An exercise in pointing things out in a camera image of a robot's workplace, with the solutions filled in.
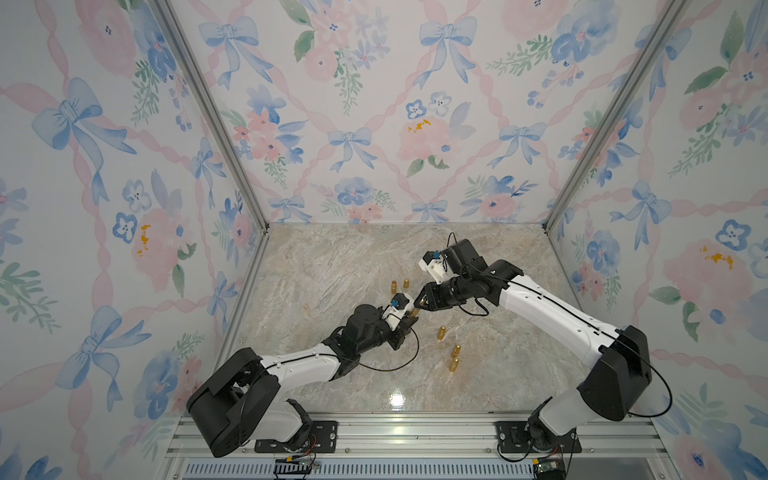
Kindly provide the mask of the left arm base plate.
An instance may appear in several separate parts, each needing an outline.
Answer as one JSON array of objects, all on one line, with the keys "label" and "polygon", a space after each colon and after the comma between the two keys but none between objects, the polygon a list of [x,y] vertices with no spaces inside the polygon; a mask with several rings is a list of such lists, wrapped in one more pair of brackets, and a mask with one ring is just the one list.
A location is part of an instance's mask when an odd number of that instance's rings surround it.
[{"label": "left arm base plate", "polygon": [[260,454],[331,454],[336,452],[338,440],[337,421],[314,421],[308,428],[302,427],[296,441],[277,442],[274,440],[256,440],[254,451]]}]

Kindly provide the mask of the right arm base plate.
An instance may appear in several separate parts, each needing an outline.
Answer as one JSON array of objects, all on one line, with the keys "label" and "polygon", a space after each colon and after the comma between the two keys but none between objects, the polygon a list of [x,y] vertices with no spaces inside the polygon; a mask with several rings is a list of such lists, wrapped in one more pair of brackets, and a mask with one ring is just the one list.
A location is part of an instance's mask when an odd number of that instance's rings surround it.
[{"label": "right arm base plate", "polygon": [[497,421],[494,428],[503,454],[550,454],[555,450],[565,454],[582,452],[575,429],[562,436],[532,433],[527,421]]}]

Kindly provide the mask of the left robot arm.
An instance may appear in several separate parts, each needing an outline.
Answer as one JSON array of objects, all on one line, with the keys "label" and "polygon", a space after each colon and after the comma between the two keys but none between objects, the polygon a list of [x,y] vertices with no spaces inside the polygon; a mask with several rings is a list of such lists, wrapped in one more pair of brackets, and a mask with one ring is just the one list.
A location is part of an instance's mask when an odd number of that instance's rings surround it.
[{"label": "left robot arm", "polygon": [[386,307],[357,306],[344,325],[312,348],[274,356],[242,348],[191,394],[187,413],[215,458],[252,439],[297,450],[308,441],[313,420],[298,401],[277,404],[275,399],[346,376],[363,366],[363,354],[372,349],[388,345],[398,350],[413,333],[418,312],[398,295]]}]

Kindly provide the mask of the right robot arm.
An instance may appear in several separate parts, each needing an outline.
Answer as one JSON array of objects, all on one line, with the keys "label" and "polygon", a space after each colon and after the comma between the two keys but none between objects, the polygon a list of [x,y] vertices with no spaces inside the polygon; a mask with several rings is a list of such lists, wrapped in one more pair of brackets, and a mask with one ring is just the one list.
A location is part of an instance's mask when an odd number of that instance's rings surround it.
[{"label": "right robot arm", "polygon": [[487,263],[467,239],[426,252],[419,267],[432,280],[420,291],[417,308],[435,312],[485,299],[528,319],[588,368],[583,381],[542,402],[526,421],[527,442],[539,451],[553,449],[560,438],[595,419],[620,422],[633,415],[660,375],[640,329],[589,316],[506,260]]}]

